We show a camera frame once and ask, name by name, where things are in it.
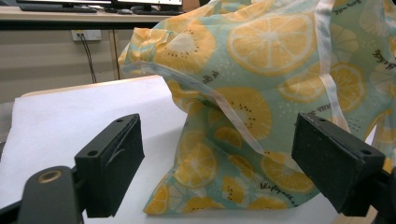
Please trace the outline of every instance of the white sheet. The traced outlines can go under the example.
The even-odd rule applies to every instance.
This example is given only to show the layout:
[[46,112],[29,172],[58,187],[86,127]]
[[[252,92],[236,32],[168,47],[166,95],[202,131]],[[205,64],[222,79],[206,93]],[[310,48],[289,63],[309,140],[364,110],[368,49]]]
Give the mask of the white sheet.
[[336,212],[322,195],[282,211],[206,210],[177,216],[147,216],[149,195],[173,164],[186,115],[172,102],[161,77],[18,98],[0,162],[0,208],[21,199],[29,176],[56,165],[74,166],[74,156],[111,121],[138,113],[146,158],[119,212],[85,223],[331,223]]

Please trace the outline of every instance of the beige wall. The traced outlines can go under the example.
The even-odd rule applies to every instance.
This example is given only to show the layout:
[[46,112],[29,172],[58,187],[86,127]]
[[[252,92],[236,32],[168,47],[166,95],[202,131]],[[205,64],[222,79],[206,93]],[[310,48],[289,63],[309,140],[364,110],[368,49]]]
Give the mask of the beige wall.
[[[98,82],[114,80],[114,45],[109,31],[102,40],[89,41],[93,69]],[[132,31],[117,31],[123,49]],[[30,91],[92,83],[85,49],[74,42],[70,31],[0,32],[0,104]]]

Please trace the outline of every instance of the fabric bag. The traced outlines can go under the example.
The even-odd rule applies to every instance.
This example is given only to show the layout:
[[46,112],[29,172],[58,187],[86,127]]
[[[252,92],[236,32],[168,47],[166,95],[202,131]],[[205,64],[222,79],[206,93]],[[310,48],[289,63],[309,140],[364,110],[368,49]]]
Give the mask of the fabric bag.
[[122,71],[163,76],[188,114],[145,212],[309,201],[318,189],[290,155],[299,112],[362,140],[377,125],[393,158],[395,29],[391,0],[214,0],[134,29]]

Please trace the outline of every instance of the desk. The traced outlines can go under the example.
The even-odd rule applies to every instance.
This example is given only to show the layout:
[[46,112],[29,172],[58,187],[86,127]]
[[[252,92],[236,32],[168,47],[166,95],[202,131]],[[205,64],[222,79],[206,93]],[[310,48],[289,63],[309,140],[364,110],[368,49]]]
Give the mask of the desk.
[[12,129],[0,162],[0,207],[21,198],[23,185],[30,175],[55,165],[74,166],[76,153],[109,122],[133,113],[141,117],[146,158],[117,215],[84,217],[85,223],[328,224],[337,216],[322,195],[288,210],[205,210],[174,216],[144,214],[142,210],[149,195],[173,165],[186,118],[173,103],[163,79],[157,76],[17,98]]
[[26,12],[19,7],[0,7],[0,30],[122,30],[151,28],[168,16],[114,13]]

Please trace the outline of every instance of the electrical wire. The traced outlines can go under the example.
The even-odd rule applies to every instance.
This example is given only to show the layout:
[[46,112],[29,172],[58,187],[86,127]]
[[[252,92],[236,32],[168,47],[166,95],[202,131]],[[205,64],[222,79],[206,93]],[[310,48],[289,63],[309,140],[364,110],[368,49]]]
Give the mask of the electrical wire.
[[96,75],[95,75],[95,72],[93,71],[92,57],[91,57],[90,48],[88,47],[87,39],[85,39],[85,36],[83,34],[77,34],[77,36],[81,40],[82,45],[84,46],[85,52],[87,53],[88,63],[89,63],[90,70],[91,70],[92,82],[96,83],[97,82]]

